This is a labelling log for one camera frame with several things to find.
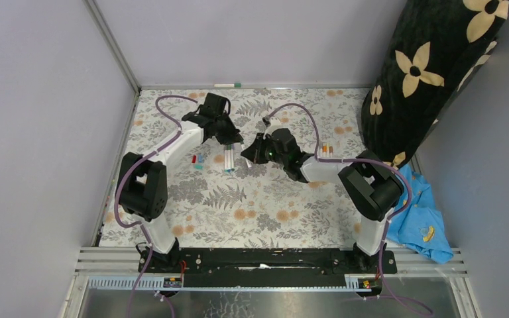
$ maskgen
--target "white wall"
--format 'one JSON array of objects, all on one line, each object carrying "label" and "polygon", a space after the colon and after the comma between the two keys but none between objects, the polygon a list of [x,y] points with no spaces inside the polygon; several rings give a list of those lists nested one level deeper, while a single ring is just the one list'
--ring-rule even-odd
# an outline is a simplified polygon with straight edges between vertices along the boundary
[{"label": "white wall", "polygon": [[420,158],[483,317],[509,317],[509,17],[494,54]]},{"label": "white wall", "polygon": [[133,93],[83,1],[0,1],[0,317],[55,317]]},{"label": "white wall", "polygon": [[99,0],[142,85],[370,85],[405,0]]}]

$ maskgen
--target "blue object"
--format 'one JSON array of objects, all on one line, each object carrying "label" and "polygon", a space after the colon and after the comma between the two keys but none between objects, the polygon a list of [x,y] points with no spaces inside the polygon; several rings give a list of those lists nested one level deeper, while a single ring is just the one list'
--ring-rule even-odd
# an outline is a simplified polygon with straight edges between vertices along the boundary
[{"label": "blue object", "polygon": [[[453,257],[453,252],[444,233],[442,214],[436,209],[432,189],[426,179],[413,171],[409,165],[399,172],[409,181],[413,198],[407,210],[395,216],[389,226],[387,238],[444,264]],[[407,189],[401,196],[395,211],[407,200]]]}]

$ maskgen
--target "black floral blanket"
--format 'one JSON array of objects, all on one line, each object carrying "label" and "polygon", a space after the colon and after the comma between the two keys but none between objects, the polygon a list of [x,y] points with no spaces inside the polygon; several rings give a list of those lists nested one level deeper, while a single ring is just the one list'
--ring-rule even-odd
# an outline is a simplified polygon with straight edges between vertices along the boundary
[{"label": "black floral blanket", "polygon": [[406,164],[496,46],[508,0],[408,0],[364,100],[366,147]]}]

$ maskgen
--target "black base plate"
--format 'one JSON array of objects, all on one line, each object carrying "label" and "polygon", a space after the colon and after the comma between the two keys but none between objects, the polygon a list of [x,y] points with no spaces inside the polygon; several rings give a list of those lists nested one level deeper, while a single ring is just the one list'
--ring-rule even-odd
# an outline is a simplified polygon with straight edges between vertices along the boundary
[{"label": "black base plate", "polygon": [[[146,258],[148,251],[141,253]],[[146,272],[180,273],[178,262],[184,260],[189,288],[343,287],[345,274],[377,273],[377,266],[363,272],[352,250],[338,248],[182,248],[174,255],[179,256],[175,266],[153,257]],[[385,274],[397,273],[393,252],[384,251],[383,263]]]}]

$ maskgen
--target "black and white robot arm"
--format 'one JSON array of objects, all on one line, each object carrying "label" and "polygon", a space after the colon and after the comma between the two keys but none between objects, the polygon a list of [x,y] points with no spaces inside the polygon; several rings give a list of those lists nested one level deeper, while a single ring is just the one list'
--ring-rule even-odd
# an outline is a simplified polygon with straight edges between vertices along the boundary
[{"label": "black and white robot arm", "polygon": [[[168,201],[167,169],[174,167],[188,152],[212,137],[220,144],[243,141],[239,129],[229,118],[229,107],[225,110],[226,105],[229,105],[227,98],[208,93],[203,105],[182,117],[178,138],[165,149],[157,151],[178,135],[179,130],[175,130],[148,151],[157,154],[135,169],[123,185],[120,205],[132,215],[134,221],[140,221],[146,227],[154,250],[158,253],[169,253],[176,242],[163,213]],[[124,155],[118,182],[142,157],[142,154],[132,152]]]},{"label": "black and white robot arm", "polygon": [[[265,117],[263,121],[266,131],[258,133],[241,156],[255,164],[278,163],[294,181],[344,186],[362,215],[355,248],[367,256],[377,255],[383,248],[381,241],[387,217],[404,192],[401,181],[386,168],[373,164],[320,162],[313,154],[301,151],[290,130],[278,119]],[[368,150],[358,158],[379,161]]]}]

